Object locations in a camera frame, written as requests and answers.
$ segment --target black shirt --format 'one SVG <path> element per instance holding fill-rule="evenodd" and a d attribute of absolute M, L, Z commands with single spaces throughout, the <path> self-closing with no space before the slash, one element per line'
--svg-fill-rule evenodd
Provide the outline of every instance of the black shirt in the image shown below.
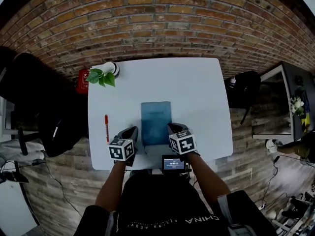
<path fill-rule="evenodd" d="M 244 213 L 245 217 L 241 219 L 243 223 L 250 226 L 250 223 L 259 224 L 258 228 L 267 225 L 268 230 L 262 230 L 262 234 L 257 235 L 265 236 L 269 232 L 268 235 L 276 235 L 273 234 L 271 224 L 244 192 L 238 197 L 229 196 L 229 207 L 234 207 L 233 203 L 241 202 L 242 210 L 247 210 L 250 214 L 247 216 Z M 125 184 L 118 210 L 118 222 L 115 216 L 111 235 L 230 235 L 220 209 L 218 208 L 217 214 L 211 214 L 196 189 L 178 176 L 132 176 Z M 75 236 L 105 235 L 109 215 L 109 212 L 101 207 L 87 207 Z"/>

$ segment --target digital display device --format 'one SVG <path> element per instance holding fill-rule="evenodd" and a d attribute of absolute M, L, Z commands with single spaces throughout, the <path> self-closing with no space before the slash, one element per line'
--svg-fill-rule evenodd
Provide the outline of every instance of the digital display device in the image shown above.
<path fill-rule="evenodd" d="M 165 170 L 183 170 L 185 168 L 185 162 L 181 162 L 179 158 L 164 159 Z"/>

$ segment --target sneaker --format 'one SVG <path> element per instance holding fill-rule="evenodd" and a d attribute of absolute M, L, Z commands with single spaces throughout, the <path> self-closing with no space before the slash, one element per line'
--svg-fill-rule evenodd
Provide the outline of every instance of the sneaker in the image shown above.
<path fill-rule="evenodd" d="M 270 153 L 275 153 L 277 152 L 278 146 L 272 140 L 268 140 L 266 142 L 266 148 L 269 149 Z"/>

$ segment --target wooden floor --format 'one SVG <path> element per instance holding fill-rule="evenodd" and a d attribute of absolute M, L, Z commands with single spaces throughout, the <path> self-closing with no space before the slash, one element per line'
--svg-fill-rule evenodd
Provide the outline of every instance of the wooden floor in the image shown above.
<path fill-rule="evenodd" d="M 245 190 L 257 206 L 268 182 L 273 176 L 273 158 L 265 148 L 264 140 L 252 139 L 252 118 L 249 114 L 240 125 L 244 110 L 231 109 L 233 130 L 233 154 L 208 162 L 228 184 L 231 191 Z M 82 139 L 75 147 L 58 157 L 47 158 L 51 174 L 64 186 L 68 200 L 83 214 L 86 206 L 94 203 L 96 195 L 105 182 L 109 171 L 94 170 L 91 164 L 89 141 Z M 309 190 L 315 169 L 304 166 L 298 160 L 280 157 L 276 163 L 278 175 L 272 179 L 266 195 L 270 216 L 287 202 L 286 196 L 299 195 Z M 80 215 L 65 201 L 60 185 L 51 178 L 45 164 L 21 168 L 29 179 L 25 184 L 27 196 L 45 233 L 50 236 L 73 235 Z"/>

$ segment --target person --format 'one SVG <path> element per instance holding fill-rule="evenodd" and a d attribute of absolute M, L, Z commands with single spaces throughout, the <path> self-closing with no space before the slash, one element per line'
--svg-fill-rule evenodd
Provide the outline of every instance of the person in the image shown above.
<path fill-rule="evenodd" d="M 40 139 L 35 139 L 25 144 L 28 150 L 27 155 L 22 154 L 18 139 L 0 143 L 0 166 L 4 165 L 7 161 L 26 162 L 44 159 L 45 155 L 43 151 L 45 151 L 45 148 Z"/>
<path fill-rule="evenodd" d="M 306 136 L 302 137 L 300 141 L 292 142 L 282 145 L 279 140 L 268 140 L 266 142 L 266 148 L 271 153 L 281 152 L 283 154 L 292 154 L 300 156 L 304 160 L 308 160 L 311 163 L 315 163 L 315 133 L 310 132 Z"/>
<path fill-rule="evenodd" d="M 179 175 L 132 171 L 122 193 L 126 162 L 116 161 L 74 235 L 277 235 L 244 191 L 231 193 L 199 154 L 190 152 L 186 157 L 213 214 L 197 190 Z M 233 229 L 223 216 L 220 196 L 227 198 L 229 215 L 237 224 Z M 249 226 L 254 233 L 232 234 L 231 230 L 242 230 L 241 225 Z"/>

